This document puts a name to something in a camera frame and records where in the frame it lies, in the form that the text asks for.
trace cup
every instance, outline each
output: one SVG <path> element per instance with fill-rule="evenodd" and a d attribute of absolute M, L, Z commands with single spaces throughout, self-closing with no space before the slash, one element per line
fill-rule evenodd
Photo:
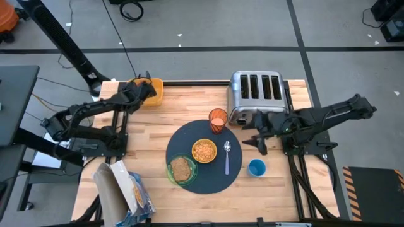
<path fill-rule="evenodd" d="M 263 160 L 259 159 L 254 159 L 251 160 L 250 163 L 248 164 L 248 174 L 250 174 L 253 177 L 260 177 L 264 175 L 266 171 L 266 165 L 263 162 Z"/>
<path fill-rule="evenodd" d="M 227 113 L 221 108 L 216 108 L 209 113 L 209 125 L 214 134 L 220 134 L 227 123 Z"/>

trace yellow and black stripe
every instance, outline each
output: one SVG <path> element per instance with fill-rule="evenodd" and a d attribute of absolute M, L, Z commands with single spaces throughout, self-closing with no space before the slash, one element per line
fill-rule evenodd
<path fill-rule="evenodd" d="M 394 171 L 397 173 L 398 179 L 399 179 L 399 181 L 400 181 L 400 183 L 401 183 L 401 188 L 404 190 L 404 178 L 403 178 L 403 174 L 402 174 L 400 171 L 398 171 L 398 170 L 394 170 Z"/>
<path fill-rule="evenodd" d="M 354 221 L 361 221 L 358 204 L 358 197 L 356 196 L 356 191 L 354 187 L 354 181 L 352 180 L 352 174 L 349 167 L 342 168 L 343 176 L 345 179 L 345 185 L 347 186 L 349 203 L 351 205 L 351 212 Z"/>

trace bowl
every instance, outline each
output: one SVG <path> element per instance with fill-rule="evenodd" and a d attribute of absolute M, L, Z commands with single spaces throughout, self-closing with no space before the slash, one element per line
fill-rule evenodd
<path fill-rule="evenodd" d="M 195 146 L 196 146 L 197 144 L 199 144 L 199 143 L 201 143 L 201 142 L 208 142 L 208 143 L 210 143 L 210 144 L 212 145 L 214 155 L 213 155 L 213 158 L 212 158 L 211 160 L 202 161 L 202 160 L 198 160 L 197 157 L 195 157 L 194 148 L 195 148 Z M 216 147 L 216 144 L 215 144 L 213 141 L 211 141 L 210 139 L 200 139 L 200 140 L 196 141 L 196 142 L 194 143 L 194 145 L 192 146 L 192 156 L 194 157 L 194 159 L 195 159 L 197 162 L 200 162 L 200 163 L 209 163 L 209 162 L 213 161 L 213 160 L 216 158 L 216 155 L 217 155 L 217 147 Z"/>
<path fill-rule="evenodd" d="M 189 169 L 191 170 L 191 175 L 189 176 L 188 180 L 186 180 L 186 181 L 178 182 L 174 178 L 174 172 L 172 171 L 171 161 L 175 160 L 176 158 L 184 158 L 188 162 Z M 190 183 L 192 183 L 195 180 L 195 178 L 198 174 L 198 166 L 195 163 L 195 161 L 192 159 L 192 157 L 189 156 L 188 154 L 176 154 L 167 163 L 166 173 L 167 173 L 167 177 L 173 184 L 185 186 L 185 185 L 189 185 Z"/>

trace orange cup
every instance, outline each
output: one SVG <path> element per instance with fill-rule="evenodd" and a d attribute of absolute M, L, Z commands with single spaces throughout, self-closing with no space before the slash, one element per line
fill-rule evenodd
<path fill-rule="evenodd" d="M 214 134 L 220 134 L 227 123 L 227 113 L 225 110 L 216 108 L 209 113 L 210 129 Z"/>

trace bread slice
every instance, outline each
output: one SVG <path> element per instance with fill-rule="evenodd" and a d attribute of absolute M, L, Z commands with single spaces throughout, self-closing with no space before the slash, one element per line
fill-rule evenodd
<path fill-rule="evenodd" d="M 185 158 L 176 158 L 175 160 L 172 160 L 171 168 L 176 182 L 184 182 L 189 179 L 189 176 L 191 176 L 191 169 Z"/>

